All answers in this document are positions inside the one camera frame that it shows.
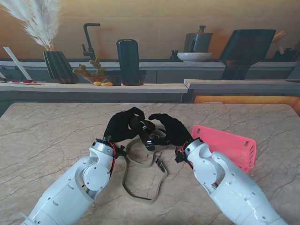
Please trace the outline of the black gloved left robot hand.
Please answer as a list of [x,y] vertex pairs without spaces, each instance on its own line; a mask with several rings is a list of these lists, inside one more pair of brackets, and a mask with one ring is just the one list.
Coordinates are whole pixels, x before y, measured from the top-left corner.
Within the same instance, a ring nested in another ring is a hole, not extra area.
[[104,132],[104,138],[113,143],[135,138],[138,135],[138,131],[131,130],[129,123],[136,115],[145,119],[144,112],[136,107],[116,113],[108,122]]

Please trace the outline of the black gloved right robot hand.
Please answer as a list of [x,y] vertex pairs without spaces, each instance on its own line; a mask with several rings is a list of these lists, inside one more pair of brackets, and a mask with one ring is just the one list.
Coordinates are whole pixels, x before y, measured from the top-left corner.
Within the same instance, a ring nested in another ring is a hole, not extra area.
[[183,146],[193,140],[191,134],[181,121],[169,116],[166,113],[155,113],[149,117],[149,120],[158,120],[165,127],[165,137],[150,139],[148,145],[174,145]]

